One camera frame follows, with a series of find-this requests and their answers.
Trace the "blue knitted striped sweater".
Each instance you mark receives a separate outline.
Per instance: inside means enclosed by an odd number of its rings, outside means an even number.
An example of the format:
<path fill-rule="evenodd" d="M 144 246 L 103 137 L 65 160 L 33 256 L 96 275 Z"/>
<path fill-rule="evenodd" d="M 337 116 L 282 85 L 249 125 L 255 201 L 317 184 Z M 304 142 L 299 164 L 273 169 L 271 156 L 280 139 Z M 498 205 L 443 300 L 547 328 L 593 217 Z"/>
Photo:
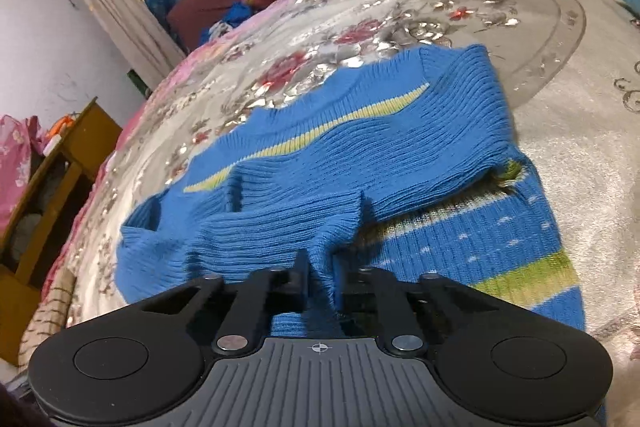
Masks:
<path fill-rule="evenodd" d="M 586 325 L 577 274 L 532 162 L 518 149 L 484 46 L 417 46 L 342 68 L 195 156 L 124 221 L 115 284 L 136 303 L 190 280 L 228 283 L 310 263 L 280 337 L 334 337 L 340 275 L 438 274 L 566 325 Z"/>

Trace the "blue clothes on sofa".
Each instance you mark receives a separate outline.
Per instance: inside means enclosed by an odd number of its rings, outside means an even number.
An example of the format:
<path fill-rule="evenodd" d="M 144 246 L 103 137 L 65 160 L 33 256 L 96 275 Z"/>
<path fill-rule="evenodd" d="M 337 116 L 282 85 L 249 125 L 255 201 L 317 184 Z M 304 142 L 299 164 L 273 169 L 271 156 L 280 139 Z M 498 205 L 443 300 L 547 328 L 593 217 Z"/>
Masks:
<path fill-rule="evenodd" d="M 234 2 L 218 22 L 202 30 L 198 44 L 202 46 L 205 43 L 209 43 L 228 34 L 229 31 L 240 26 L 256 12 L 256 9 L 242 1 Z"/>

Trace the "beige checked folded cloth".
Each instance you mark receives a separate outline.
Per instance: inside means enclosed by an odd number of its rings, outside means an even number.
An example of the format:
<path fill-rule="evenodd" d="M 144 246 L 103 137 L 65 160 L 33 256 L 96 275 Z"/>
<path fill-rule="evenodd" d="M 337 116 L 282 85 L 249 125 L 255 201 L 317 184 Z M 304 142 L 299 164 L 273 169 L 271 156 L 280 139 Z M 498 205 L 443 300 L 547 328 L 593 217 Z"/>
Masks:
<path fill-rule="evenodd" d="M 69 269 L 60 268 L 56 271 L 47 296 L 39 303 L 23 333 L 18 350 L 20 371 L 27 369 L 29 360 L 40 343 L 65 329 L 75 281 L 76 277 Z"/>

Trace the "wooden bedside cabinet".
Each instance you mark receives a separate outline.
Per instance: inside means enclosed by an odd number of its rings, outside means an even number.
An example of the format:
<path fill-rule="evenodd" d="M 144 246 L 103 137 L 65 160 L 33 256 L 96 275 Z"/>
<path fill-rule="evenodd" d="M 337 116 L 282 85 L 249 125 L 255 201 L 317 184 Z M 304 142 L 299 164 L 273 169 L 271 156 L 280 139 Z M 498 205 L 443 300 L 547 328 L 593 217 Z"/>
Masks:
<path fill-rule="evenodd" d="M 1 358 L 17 365 L 41 289 L 122 128 L 91 101 L 41 158 L 1 233 Z"/>

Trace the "orange toy on cabinet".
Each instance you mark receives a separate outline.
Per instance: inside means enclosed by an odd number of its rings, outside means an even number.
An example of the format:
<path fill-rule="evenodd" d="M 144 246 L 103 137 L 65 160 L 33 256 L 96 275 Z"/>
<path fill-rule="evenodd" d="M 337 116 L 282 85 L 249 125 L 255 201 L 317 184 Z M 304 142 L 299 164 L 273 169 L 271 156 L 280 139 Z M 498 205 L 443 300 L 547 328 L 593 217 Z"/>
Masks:
<path fill-rule="evenodd" d="M 70 113 L 58 118 L 51 128 L 44 135 L 44 143 L 49 144 L 57 135 L 62 136 L 67 128 L 70 128 L 75 124 L 78 118 L 78 113 Z"/>

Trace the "pink floral hanging cloth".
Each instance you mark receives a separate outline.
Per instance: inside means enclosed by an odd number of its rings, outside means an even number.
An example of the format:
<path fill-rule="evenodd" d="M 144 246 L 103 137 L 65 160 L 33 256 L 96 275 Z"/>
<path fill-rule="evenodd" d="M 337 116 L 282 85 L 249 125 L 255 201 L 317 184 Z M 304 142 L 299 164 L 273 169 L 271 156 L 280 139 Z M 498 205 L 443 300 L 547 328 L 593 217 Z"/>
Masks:
<path fill-rule="evenodd" d="M 43 150 L 37 116 L 18 120 L 1 117 L 0 128 L 0 228 L 6 231 L 32 175 L 32 155 Z"/>

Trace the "blue plastic bag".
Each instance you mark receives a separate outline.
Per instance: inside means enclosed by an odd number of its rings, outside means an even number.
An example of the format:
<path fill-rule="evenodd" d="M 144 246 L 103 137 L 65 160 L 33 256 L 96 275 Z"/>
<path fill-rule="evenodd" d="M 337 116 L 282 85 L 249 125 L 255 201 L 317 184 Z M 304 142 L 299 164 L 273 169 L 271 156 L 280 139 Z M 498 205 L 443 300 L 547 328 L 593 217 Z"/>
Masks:
<path fill-rule="evenodd" d="M 143 0 L 146 7 L 154 15 L 157 21 L 160 23 L 167 32 L 171 32 L 170 25 L 168 23 L 168 14 L 175 6 L 178 0 Z"/>

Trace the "floral silver pink bedspread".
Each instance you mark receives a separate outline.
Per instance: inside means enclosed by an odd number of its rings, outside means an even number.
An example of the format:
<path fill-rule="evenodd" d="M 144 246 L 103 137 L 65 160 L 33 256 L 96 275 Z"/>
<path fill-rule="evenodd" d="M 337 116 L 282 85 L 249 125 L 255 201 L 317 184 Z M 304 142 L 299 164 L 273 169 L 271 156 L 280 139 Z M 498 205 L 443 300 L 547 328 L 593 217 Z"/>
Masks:
<path fill-rule="evenodd" d="M 484 46 L 532 162 L 430 210 L 363 230 L 352 254 L 398 277 L 436 272 L 585 326 L 613 359 L 606 417 L 639 421 L 639 27 L 620 0 L 279 0 L 192 52 L 122 132 L 72 228 L 46 317 L 120 308 L 130 212 L 253 110 L 341 67 L 439 44 Z"/>

